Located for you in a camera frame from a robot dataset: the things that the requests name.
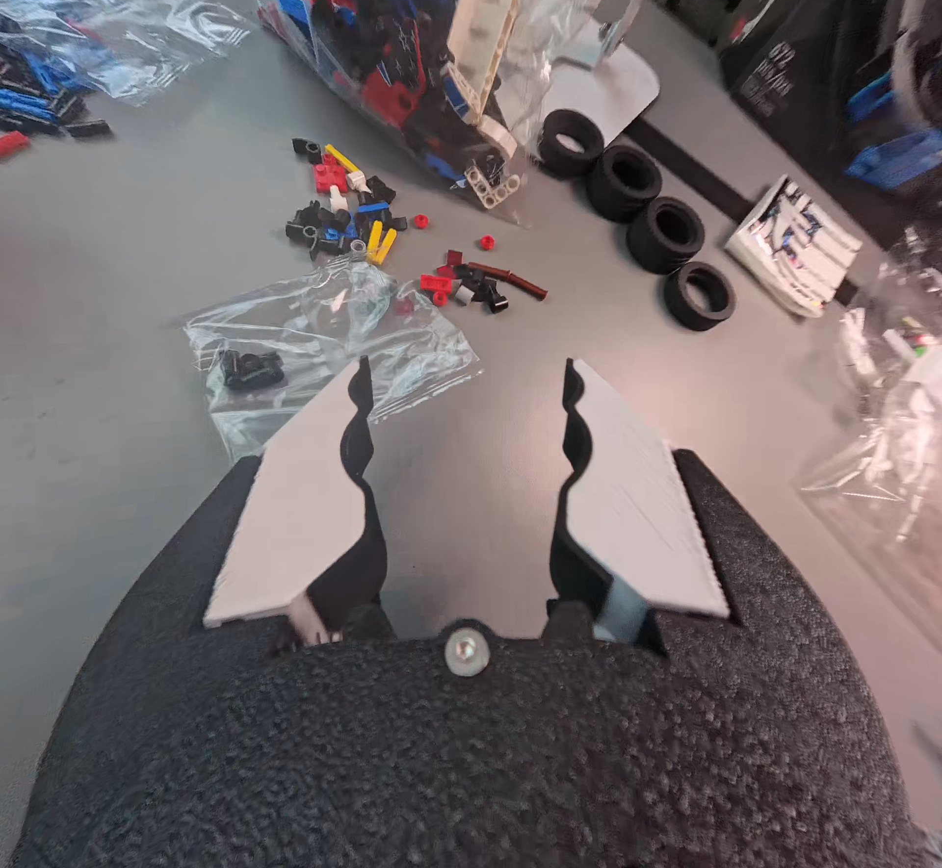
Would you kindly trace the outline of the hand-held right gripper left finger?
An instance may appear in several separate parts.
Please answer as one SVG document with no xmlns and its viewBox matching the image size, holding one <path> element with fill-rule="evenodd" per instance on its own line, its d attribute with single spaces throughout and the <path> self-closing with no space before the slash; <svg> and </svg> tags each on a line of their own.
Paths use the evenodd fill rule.
<svg viewBox="0 0 942 868">
<path fill-rule="evenodd" d="M 387 550 L 366 468 L 368 357 L 353 360 L 265 445 L 203 625 L 281 616 L 303 644 L 341 641 L 379 597 Z"/>
</svg>

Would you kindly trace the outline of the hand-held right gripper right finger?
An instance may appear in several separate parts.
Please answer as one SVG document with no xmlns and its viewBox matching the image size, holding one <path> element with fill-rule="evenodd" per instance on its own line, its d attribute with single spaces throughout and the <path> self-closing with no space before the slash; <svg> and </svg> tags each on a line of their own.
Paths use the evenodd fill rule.
<svg viewBox="0 0 942 868">
<path fill-rule="evenodd" d="M 731 606 L 670 445 L 580 358 L 563 374 L 562 451 L 549 615 L 580 606 L 590 636 L 633 644 L 655 612 L 731 618 Z"/>
</svg>

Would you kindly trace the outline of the black toy connector piece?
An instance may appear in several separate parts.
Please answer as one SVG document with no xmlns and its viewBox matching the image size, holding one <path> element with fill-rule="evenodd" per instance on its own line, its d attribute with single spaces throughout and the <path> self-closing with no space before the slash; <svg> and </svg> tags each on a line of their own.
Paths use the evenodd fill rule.
<svg viewBox="0 0 942 868">
<path fill-rule="evenodd" d="M 222 384 L 230 391 L 264 390 L 286 379 L 283 359 L 277 351 L 255 354 L 224 349 L 219 365 Z"/>
</svg>

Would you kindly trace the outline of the small clear plastic bag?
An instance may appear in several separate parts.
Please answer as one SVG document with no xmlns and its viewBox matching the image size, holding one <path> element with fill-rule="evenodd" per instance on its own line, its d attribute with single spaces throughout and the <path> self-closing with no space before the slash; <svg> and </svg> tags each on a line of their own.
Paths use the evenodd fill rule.
<svg viewBox="0 0 942 868">
<path fill-rule="evenodd" d="M 232 462 L 259 455 L 271 437 L 353 360 L 368 357 L 371 423 L 481 372 L 465 334 L 422 295 L 364 260 L 340 257 L 276 281 L 182 323 L 203 377 L 206 405 Z M 222 384 L 224 349 L 277 351 L 286 379 L 259 391 Z"/>
</svg>

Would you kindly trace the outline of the pile of small toy bricks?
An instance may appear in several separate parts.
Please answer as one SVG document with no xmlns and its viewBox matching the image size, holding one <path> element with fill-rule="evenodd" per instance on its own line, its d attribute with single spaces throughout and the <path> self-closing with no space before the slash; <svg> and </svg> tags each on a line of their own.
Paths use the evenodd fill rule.
<svg viewBox="0 0 942 868">
<path fill-rule="evenodd" d="M 409 231 L 428 230 L 428 215 L 398 216 L 397 193 L 378 176 L 367 176 L 332 144 L 303 137 L 291 139 L 294 156 L 311 169 L 315 198 L 300 207 L 285 226 L 287 239 L 305 247 L 312 262 L 319 257 L 349 257 L 383 266 L 394 243 Z M 503 286 L 545 301 L 548 290 L 519 273 L 465 258 L 448 249 L 432 272 L 419 278 L 419 291 L 437 308 L 454 302 L 480 303 L 491 314 L 509 308 Z"/>
</svg>

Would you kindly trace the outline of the black toy tyre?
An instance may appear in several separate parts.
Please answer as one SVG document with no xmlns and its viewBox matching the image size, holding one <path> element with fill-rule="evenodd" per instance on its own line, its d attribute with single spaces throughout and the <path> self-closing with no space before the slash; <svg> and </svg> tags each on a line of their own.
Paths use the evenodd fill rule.
<svg viewBox="0 0 942 868">
<path fill-rule="evenodd" d="M 662 177 L 654 161 L 628 144 L 613 144 L 587 174 L 586 195 L 597 215 L 629 223 L 660 194 Z"/>
<path fill-rule="evenodd" d="M 605 139 L 595 122 L 570 109 L 547 114 L 537 138 L 542 167 L 559 179 L 588 174 L 605 148 Z"/>
<path fill-rule="evenodd" d="M 647 204 L 626 233 L 630 258 L 658 276 L 673 273 L 692 260 L 704 242 L 705 229 L 699 215 L 673 197 L 658 197 Z"/>
<path fill-rule="evenodd" d="M 724 273 L 702 261 L 690 261 L 666 276 L 662 299 L 669 315 L 691 332 L 707 332 L 736 310 L 736 294 Z"/>
</svg>

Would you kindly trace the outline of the clear plastic wrapper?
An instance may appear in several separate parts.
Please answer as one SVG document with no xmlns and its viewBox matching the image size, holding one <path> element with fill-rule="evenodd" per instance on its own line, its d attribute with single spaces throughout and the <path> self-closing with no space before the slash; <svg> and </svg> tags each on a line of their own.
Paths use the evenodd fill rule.
<svg viewBox="0 0 942 868">
<path fill-rule="evenodd" d="M 941 636 L 940 233 L 909 226 L 843 311 L 849 427 L 799 479 L 807 507 L 936 648 Z"/>
</svg>

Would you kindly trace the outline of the white sticker sheet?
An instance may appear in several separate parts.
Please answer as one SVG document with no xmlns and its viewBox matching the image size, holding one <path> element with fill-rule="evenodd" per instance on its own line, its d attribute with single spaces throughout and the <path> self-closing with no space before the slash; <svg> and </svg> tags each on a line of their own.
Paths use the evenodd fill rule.
<svg viewBox="0 0 942 868">
<path fill-rule="evenodd" d="M 835 300 L 862 246 L 782 175 L 739 223 L 724 251 L 785 310 L 817 319 Z"/>
</svg>

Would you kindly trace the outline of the silver monitor stand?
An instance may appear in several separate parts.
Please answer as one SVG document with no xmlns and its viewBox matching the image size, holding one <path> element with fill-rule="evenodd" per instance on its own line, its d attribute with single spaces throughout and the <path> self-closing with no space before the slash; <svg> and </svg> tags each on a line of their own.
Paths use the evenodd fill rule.
<svg viewBox="0 0 942 868">
<path fill-rule="evenodd" d="M 644 0 L 624 0 L 609 22 L 588 17 L 551 62 L 540 123 L 557 110 L 573 110 L 595 123 L 610 144 L 653 103 L 660 83 L 652 67 L 626 45 Z"/>
</svg>

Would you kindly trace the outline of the large clear bag of parts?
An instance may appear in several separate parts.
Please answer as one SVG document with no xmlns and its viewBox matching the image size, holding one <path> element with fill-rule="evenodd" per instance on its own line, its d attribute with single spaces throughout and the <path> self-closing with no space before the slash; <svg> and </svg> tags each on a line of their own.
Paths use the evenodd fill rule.
<svg viewBox="0 0 942 868">
<path fill-rule="evenodd" d="M 524 225 L 556 15 L 541 0 L 255 0 L 258 16 L 441 188 Z"/>
</svg>

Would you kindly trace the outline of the heap of blue black pins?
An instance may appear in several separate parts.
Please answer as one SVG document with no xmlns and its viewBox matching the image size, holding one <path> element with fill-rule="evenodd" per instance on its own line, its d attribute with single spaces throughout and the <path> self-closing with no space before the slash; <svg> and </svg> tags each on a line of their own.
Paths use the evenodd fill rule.
<svg viewBox="0 0 942 868">
<path fill-rule="evenodd" d="M 80 142 L 111 140 L 109 124 L 93 117 L 88 98 L 97 89 L 73 68 L 1 16 L 1 160 L 28 149 L 33 136 L 68 136 Z"/>
</svg>

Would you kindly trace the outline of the toy car box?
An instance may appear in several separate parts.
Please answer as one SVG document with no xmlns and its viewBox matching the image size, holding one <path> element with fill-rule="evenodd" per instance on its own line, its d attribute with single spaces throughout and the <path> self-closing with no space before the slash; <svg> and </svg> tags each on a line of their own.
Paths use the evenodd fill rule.
<svg viewBox="0 0 942 868">
<path fill-rule="evenodd" d="M 941 0 L 794 0 L 732 93 L 818 182 L 940 203 Z"/>
</svg>

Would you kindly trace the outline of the crumpled clear pin bag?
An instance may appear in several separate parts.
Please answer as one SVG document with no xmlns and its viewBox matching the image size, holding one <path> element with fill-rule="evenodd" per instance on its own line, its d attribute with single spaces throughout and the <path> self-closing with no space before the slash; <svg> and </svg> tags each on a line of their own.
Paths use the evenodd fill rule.
<svg viewBox="0 0 942 868">
<path fill-rule="evenodd" d="M 140 105 L 250 33 L 214 0 L 1 0 L 2 44 Z"/>
</svg>

